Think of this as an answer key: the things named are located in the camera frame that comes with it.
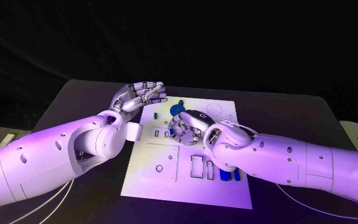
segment dark gray table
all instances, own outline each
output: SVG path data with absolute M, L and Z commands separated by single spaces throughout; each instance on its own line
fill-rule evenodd
M 97 115 L 108 108 L 123 83 L 71 80 L 35 127 L 35 132 Z M 318 145 L 354 150 L 352 143 L 318 96 L 268 94 L 166 86 L 169 96 L 235 101 L 237 119 L 260 133 L 287 136 Z M 141 111 L 133 122 L 140 121 Z M 356 223 L 328 216 L 296 203 L 276 184 L 248 177 L 254 210 L 121 197 L 133 143 L 120 155 L 75 179 L 71 193 L 46 223 Z M 284 186 L 306 205 L 338 215 L 358 217 L 358 204 L 313 189 Z M 36 208 L 58 190 L 0 207 L 0 223 Z M 39 223 L 58 205 L 53 201 L 19 223 Z

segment blue object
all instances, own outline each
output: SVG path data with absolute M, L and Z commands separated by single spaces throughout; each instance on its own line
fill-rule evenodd
M 219 179 L 222 181 L 231 181 L 231 172 L 219 170 Z
M 172 108 L 170 108 L 170 115 L 172 116 L 176 116 L 180 112 L 185 111 L 183 104 L 185 104 L 185 102 L 183 102 L 183 100 L 180 100 L 179 103 L 172 106 Z
M 234 170 L 234 175 L 235 175 L 235 181 L 240 181 L 238 168 Z

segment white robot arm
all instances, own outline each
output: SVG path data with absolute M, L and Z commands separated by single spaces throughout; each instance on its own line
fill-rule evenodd
M 0 206 L 56 189 L 114 158 L 143 126 L 139 107 L 166 102 L 162 82 L 126 85 L 98 115 L 29 134 L 0 149 Z
M 203 153 L 224 171 L 238 167 L 273 183 L 325 190 L 358 201 L 358 152 L 325 147 L 287 137 L 253 136 L 237 123 L 215 123 L 195 110 L 179 113 L 169 123 L 170 137 L 185 145 L 203 138 Z

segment circular hole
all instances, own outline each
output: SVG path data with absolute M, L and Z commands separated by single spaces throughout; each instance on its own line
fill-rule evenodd
M 59 151 L 62 150 L 62 143 L 61 143 L 61 140 L 56 140 L 55 141 L 55 146 L 56 148 L 59 149 Z
M 22 154 L 22 155 L 20 155 L 20 161 L 22 161 L 23 163 L 26 163 L 26 162 L 27 162 L 27 157 L 26 157 L 26 155 L 24 155 L 24 154 Z
M 156 166 L 154 170 L 156 170 L 157 172 L 162 172 L 163 166 L 162 166 L 162 165 Z

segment black curtain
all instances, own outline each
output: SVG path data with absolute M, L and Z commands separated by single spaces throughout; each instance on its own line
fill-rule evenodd
M 0 125 L 30 129 L 71 78 L 319 95 L 356 121 L 355 5 L 0 0 Z

